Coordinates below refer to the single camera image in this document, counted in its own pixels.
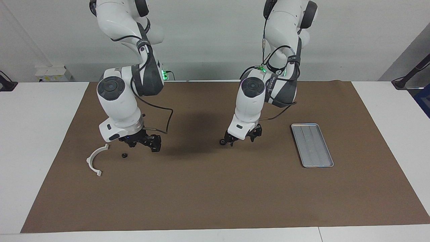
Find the white curved plastic bracket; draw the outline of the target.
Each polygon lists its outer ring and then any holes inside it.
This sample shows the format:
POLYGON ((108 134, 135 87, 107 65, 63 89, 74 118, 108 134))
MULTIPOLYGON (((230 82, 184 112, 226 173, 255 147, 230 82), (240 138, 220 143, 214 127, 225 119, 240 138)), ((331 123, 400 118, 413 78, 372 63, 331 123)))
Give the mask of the white curved plastic bracket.
POLYGON ((108 150, 108 149, 109 149, 109 144, 105 144, 103 147, 100 147, 100 148, 98 148, 98 149, 94 150, 94 151, 91 153, 91 155, 86 159, 86 162, 87 162, 87 164, 88 164, 88 167, 89 167, 93 172, 95 172, 95 173, 96 173, 96 175, 97 175, 98 177, 100 177, 100 176, 101 176, 102 171, 101 171, 100 169, 96 169, 96 168, 94 167, 94 165, 93 165, 94 159, 96 158, 96 156, 97 156, 99 153, 104 152, 104 151, 106 151, 106 150, 108 150))

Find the white wall power box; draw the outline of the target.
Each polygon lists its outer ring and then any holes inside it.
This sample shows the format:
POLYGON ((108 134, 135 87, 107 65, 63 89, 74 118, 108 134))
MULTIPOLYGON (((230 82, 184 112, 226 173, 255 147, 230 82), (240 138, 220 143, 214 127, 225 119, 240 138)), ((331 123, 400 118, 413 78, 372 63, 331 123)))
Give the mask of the white wall power box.
POLYGON ((74 77, 65 66, 37 68, 35 80, 38 82, 73 82, 74 77))

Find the brown table mat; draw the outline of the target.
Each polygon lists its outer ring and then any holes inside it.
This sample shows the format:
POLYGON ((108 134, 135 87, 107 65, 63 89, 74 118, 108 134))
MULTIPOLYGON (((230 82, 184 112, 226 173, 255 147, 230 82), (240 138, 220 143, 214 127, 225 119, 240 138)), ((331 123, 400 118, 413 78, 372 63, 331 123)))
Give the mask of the brown table mat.
POLYGON ((237 82, 170 82, 147 98, 173 108, 160 152, 105 142, 88 85, 21 230, 52 233, 430 224, 352 83, 300 82, 297 104, 262 137, 221 146, 237 82), (320 126, 333 167, 305 168, 291 125, 320 126))

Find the blue box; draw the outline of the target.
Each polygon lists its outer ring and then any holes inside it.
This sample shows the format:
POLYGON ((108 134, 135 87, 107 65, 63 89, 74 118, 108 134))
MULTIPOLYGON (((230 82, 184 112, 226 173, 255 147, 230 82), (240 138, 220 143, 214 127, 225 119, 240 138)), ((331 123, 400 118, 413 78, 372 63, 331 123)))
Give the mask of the blue box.
POLYGON ((430 84, 414 95, 413 99, 430 119, 430 84))

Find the silver metal tray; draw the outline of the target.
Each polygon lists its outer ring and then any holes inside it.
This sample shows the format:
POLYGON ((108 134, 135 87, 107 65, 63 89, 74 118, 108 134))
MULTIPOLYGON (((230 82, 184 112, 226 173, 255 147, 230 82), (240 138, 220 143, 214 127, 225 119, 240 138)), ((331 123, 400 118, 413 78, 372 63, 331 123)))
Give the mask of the silver metal tray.
POLYGON ((305 168, 333 167, 334 162, 317 123, 291 125, 300 161, 305 168))

